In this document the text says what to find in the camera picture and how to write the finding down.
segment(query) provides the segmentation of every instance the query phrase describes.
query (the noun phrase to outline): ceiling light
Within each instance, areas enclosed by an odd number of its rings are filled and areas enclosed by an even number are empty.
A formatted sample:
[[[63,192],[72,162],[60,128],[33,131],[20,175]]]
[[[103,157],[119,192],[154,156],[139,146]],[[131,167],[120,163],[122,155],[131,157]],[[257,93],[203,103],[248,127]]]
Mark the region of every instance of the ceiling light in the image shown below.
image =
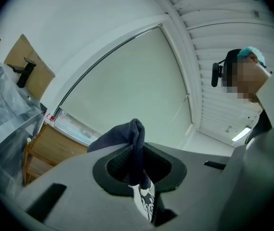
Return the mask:
[[[232,141],[238,141],[242,137],[244,137],[246,134],[248,134],[251,130],[251,127],[245,127],[243,131],[241,131],[238,135],[236,135]]]

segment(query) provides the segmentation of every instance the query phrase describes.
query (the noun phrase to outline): black shirt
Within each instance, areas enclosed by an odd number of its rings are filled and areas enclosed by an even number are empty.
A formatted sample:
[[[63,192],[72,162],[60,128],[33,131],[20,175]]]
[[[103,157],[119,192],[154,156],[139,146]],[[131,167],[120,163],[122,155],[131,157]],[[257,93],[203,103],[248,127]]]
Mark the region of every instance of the black shirt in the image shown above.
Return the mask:
[[[248,144],[252,138],[256,137],[257,135],[267,132],[272,128],[270,120],[267,117],[265,110],[263,110],[260,114],[259,121],[256,126],[253,128],[249,136],[247,137],[245,144]]]

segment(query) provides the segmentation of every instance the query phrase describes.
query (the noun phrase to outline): ear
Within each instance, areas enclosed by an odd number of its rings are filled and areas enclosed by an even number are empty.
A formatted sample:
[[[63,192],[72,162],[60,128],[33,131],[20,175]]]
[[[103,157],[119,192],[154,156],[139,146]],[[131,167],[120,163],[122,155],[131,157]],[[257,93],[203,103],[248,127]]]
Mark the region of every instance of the ear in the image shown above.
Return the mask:
[[[258,57],[253,52],[249,52],[248,57],[254,62],[258,63]]]

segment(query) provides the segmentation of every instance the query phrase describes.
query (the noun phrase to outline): cloth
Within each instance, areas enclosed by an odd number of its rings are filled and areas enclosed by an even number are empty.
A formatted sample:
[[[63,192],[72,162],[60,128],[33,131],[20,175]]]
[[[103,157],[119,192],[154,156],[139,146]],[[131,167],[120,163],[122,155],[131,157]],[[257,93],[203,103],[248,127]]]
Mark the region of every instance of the cloth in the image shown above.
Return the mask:
[[[248,144],[254,137],[257,135],[267,132],[272,128],[272,125],[270,123],[270,120],[267,117],[267,114],[265,110],[263,110],[260,114],[258,123],[256,126],[253,128],[249,136],[247,137],[245,144]]]
[[[144,170],[143,165],[143,145],[145,138],[145,129],[138,119],[131,122],[115,126],[107,133],[99,137],[88,147],[88,153],[100,150],[102,148],[131,143],[133,145],[133,170],[129,173],[129,185],[140,185],[142,189],[151,187],[151,180]]]

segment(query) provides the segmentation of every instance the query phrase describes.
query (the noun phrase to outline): dark blue cloth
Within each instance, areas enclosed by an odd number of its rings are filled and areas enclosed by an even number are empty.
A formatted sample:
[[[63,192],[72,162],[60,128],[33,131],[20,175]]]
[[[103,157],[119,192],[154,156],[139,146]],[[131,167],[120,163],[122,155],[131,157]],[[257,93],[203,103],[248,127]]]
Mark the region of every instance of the dark blue cloth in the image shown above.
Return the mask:
[[[138,119],[115,126],[99,137],[88,147],[88,153],[117,144],[130,143],[133,145],[133,172],[129,175],[129,184],[140,185],[142,189],[151,187],[151,181],[144,170],[143,145],[145,129]]]

